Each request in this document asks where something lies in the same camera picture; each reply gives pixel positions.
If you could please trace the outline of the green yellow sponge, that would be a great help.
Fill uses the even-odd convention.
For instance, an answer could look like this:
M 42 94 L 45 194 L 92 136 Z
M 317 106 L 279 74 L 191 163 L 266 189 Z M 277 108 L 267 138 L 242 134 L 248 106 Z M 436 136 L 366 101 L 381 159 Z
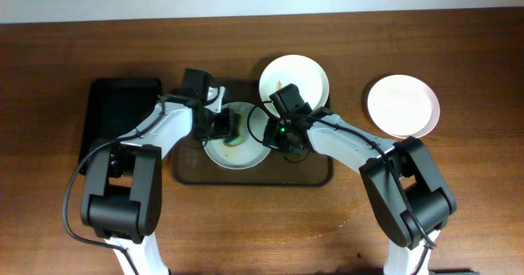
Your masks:
M 236 147 L 241 145 L 244 142 L 244 138 L 242 137 L 242 115 L 236 111 L 233 112 L 233 123 L 231 128 L 233 130 L 231 134 L 223 140 L 223 144 L 226 147 Z

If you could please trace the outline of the large brown serving tray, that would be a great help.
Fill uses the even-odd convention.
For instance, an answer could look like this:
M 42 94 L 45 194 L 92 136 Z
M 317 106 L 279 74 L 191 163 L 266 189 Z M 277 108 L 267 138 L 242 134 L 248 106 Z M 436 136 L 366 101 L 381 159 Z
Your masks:
M 258 83 L 248 80 L 225 80 L 224 105 L 243 101 L 254 105 L 246 125 L 251 136 L 259 142 L 269 119 L 269 105 L 260 99 Z M 186 185 L 238 185 L 321 187 L 333 175 L 333 160 L 310 152 L 301 156 L 271 150 L 258 165 L 248 169 L 225 169 L 217 165 L 205 152 L 206 141 L 197 141 L 192 135 L 183 138 L 170 152 L 171 175 Z

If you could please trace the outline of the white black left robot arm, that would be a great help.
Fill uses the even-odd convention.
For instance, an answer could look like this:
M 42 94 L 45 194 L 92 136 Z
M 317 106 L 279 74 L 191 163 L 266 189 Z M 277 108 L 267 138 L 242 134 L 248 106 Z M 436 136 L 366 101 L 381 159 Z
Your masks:
M 162 208 L 162 160 L 183 138 L 201 141 L 236 132 L 238 117 L 222 95 L 164 95 L 151 113 L 127 133 L 101 143 L 84 156 L 80 218 L 95 232 L 95 246 L 115 252 L 126 274 L 168 274 L 155 230 Z

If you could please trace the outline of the white plate with sauce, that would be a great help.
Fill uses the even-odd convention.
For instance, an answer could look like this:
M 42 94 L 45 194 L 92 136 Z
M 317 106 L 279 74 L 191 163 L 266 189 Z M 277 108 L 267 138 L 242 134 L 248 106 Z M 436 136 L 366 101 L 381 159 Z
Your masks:
M 270 62 L 259 81 L 261 101 L 288 84 L 295 84 L 302 99 L 314 110 L 325 106 L 329 96 L 329 82 L 324 69 L 314 60 L 302 55 L 285 55 Z

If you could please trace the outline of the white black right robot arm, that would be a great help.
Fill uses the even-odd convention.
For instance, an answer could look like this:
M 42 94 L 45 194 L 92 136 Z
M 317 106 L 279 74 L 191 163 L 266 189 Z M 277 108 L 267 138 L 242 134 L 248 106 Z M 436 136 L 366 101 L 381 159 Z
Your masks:
M 385 274 L 427 274 L 436 238 L 457 203 L 421 140 L 373 136 L 325 107 L 269 118 L 263 144 L 282 152 L 304 149 L 359 173 L 373 214 L 389 239 Z

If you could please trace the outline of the pink plate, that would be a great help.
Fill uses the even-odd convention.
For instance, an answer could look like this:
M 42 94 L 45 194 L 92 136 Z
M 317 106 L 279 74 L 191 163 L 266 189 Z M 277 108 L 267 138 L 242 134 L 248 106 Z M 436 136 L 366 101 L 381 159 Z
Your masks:
M 379 79 L 368 91 L 366 107 L 372 122 L 396 138 L 421 138 L 440 119 L 440 103 L 422 80 L 406 74 Z

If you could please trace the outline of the light blue plate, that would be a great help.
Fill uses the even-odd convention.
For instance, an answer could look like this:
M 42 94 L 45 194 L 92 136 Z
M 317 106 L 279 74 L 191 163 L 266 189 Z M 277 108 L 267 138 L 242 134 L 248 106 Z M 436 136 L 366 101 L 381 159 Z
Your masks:
M 225 169 L 248 169 L 258 165 L 268 156 L 270 149 L 257 142 L 248 131 L 246 120 L 254 105 L 236 101 L 224 107 L 240 115 L 239 135 L 232 140 L 209 140 L 204 146 L 206 154 Z

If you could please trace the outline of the small black tray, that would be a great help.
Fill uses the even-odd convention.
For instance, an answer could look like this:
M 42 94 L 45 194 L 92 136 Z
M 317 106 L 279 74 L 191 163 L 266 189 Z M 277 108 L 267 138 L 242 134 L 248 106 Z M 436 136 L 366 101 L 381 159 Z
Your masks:
M 100 78 L 91 83 L 79 158 L 94 147 L 132 131 L 153 111 L 162 94 L 157 78 Z

